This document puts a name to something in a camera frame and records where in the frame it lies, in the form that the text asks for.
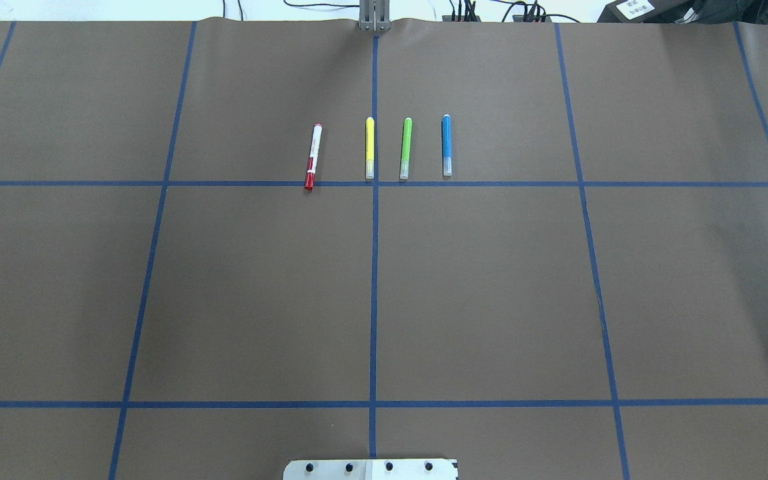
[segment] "white marker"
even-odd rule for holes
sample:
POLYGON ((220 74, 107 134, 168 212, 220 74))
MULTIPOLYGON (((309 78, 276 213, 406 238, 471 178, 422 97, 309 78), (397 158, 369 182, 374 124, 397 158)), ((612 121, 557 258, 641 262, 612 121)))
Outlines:
POLYGON ((316 164, 319 162, 319 143, 322 141, 322 124, 313 126, 313 141, 310 144, 310 160, 307 161, 307 177, 304 179, 304 188, 313 189, 316 181, 316 164))

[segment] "marker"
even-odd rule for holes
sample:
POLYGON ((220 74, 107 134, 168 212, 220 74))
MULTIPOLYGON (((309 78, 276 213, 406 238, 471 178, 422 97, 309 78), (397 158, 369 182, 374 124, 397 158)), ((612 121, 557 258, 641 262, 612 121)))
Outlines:
POLYGON ((366 118, 366 180, 375 178, 375 119, 366 118))
POLYGON ((313 126, 313 140, 310 143, 310 160, 307 161, 307 176, 304 178, 304 188, 313 189, 316 181, 316 164, 319 162, 319 143, 322 141, 322 124, 313 126))
POLYGON ((402 162, 399 164, 399 180, 408 180, 408 170, 411 168, 411 131, 414 129, 414 121, 410 117, 405 119, 402 127, 402 162))
POLYGON ((452 176, 452 119, 443 116, 443 176, 452 176))

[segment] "brown table surface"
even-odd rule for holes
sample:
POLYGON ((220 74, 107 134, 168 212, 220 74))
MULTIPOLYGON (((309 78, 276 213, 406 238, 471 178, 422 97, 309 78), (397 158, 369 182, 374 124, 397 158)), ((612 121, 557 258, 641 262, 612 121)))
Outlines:
POLYGON ((0 23, 0 478, 367 457, 768 478, 768 27, 0 23))

